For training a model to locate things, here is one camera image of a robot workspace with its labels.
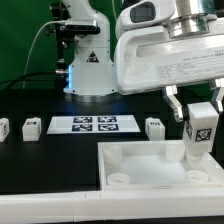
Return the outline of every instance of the wall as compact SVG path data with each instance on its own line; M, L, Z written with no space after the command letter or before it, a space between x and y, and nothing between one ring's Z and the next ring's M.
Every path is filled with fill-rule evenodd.
M44 23L52 21L49 6L53 2L58 0L1 0L0 82L23 75L33 38ZM90 0L90 4L110 19L111 29L114 30L115 20L111 0ZM119 12L121 1L115 0L115 4ZM114 32L111 39L112 49L114 49L116 45ZM72 60L72 49L68 55ZM35 45L28 72L54 70L55 64L55 38L46 37L42 32ZM41 83L41 86L45 87L48 84Z

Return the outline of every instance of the printed marker sheet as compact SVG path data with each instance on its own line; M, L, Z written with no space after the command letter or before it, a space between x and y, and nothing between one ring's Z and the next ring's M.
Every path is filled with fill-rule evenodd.
M47 134L140 132L134 116L53 117Z

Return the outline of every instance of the small white block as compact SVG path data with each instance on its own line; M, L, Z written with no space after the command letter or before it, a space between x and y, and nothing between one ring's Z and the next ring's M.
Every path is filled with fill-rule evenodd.
M151 141L165 140L165 126L160 121L160 119L146 119L145 132Z
M188 160L200 160L212 151L219 114L210 102L189 104L190 120L185 122L183 141Z
M9 134L9 120L6 118L0 119L0 142L4 142Z
M38 141L41 134L41 119L27 119L23 125L23 141Z

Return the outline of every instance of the black tabletop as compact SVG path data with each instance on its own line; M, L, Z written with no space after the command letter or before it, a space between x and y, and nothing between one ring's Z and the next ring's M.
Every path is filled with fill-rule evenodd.
M182 88L182 104L201 102L194 93ZM104 103L66 100L54 90L0 91L0 118L10 121L10 134L0 143L0 194L61 193L100 190L97 143L147 141L145 119L160 118L166 139L181 139L183 123L176 123L173 111L160 91L119 96ZM134 115L140 133L47 135L52 116ZM22 126L27 118L42 119L42 134L36 143L23 142ZM222 163L224 150L223 116L217 129L213 156ZM222 217L156 219L128 223L224 223Z

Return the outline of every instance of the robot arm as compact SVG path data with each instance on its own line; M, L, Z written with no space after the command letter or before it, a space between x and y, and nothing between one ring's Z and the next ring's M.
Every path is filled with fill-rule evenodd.
M80 101L101 101L116 92L110 59L110 23L89 0L62 0L70 18L60 27L62 36L73 33L75 56L69 65L64 92Z
M167 12L164 6L170 6ZM215 89L212 104L222 113L224 19L216 19L213 1L144 0L125 9L117 24L118 91L163 89L176 120L183 121L177 86L209 81Z

